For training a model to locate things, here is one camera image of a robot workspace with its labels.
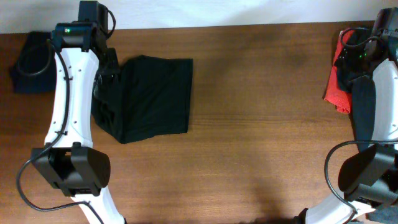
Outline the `black shorts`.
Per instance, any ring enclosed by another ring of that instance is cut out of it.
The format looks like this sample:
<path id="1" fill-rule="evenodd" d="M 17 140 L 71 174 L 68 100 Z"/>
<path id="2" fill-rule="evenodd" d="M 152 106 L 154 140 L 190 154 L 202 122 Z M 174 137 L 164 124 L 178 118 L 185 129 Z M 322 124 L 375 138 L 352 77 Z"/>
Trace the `black shorts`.
<path id="1" fill-rule="evenodd" d="M 192 80 L 191 58 L 131 58 L 120 72 L 97 77 L 91 114 L 121 144 L 187 133 Z"/>

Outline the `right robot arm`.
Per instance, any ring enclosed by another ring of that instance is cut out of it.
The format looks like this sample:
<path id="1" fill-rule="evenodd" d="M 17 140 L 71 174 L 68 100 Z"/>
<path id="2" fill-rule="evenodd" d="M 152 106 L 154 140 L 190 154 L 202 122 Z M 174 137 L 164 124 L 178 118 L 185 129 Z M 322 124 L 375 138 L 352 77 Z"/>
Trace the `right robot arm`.
<path id="1" fill-rule="evenodd" d="M 381 9 L 372 28 L 339 35 L 329 87 L 349 98 L 357 154 L 344 161 L 338 186 L 294 223 L 350 223 L 397 205 L 397 8 Z"/>

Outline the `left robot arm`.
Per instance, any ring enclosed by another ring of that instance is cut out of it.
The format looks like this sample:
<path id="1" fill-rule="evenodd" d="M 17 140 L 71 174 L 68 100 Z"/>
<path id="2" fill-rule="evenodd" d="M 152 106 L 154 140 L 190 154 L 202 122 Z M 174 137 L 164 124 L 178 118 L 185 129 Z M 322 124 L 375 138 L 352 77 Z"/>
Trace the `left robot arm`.
<path id="1" fill-rule="evenodd" d="M 30 157 L 41 176 L 80 206 L 90 223 L 126 222 L 109 192 L 109 157 L 93 148 L 90 127 L 95 79 L 111 51 L 106 45 L 111 15 L 98 1 L 80 1 L 78 19 L 52 31 L 57 79 L 52 120 L 44 146 Z"/>

